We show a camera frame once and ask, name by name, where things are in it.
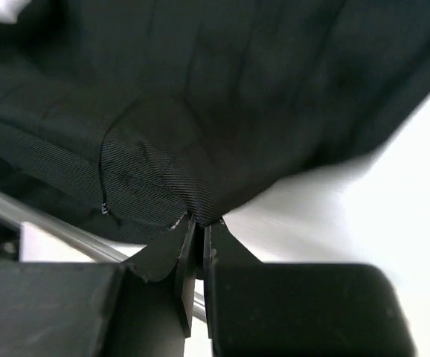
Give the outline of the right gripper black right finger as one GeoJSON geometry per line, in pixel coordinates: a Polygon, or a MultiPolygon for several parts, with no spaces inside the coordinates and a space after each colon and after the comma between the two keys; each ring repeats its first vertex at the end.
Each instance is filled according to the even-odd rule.
{"type": "Polygon", "coordinates": [[[397,295],[360,263],[264,263],[218,222],[203,269],[215,356],[413,356],[397,295]]]}

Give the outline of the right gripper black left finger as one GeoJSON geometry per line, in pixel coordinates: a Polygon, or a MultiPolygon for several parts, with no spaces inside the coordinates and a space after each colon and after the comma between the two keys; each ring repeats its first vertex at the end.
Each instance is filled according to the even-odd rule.
{"type": "Polygon", "coordinates": [[[194,219],[122,263],[0,263],[0,356],[182,356],[194,219]]]}

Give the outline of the black pleated skirt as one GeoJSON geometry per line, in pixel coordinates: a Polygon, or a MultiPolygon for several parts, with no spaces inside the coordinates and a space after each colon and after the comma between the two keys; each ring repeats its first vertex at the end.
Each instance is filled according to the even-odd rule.
{"type": "Polygon", "coordinates": [[[0,24],[0,191],[145,243],[383,144],[430,1],[32,1],[0,24]]]}

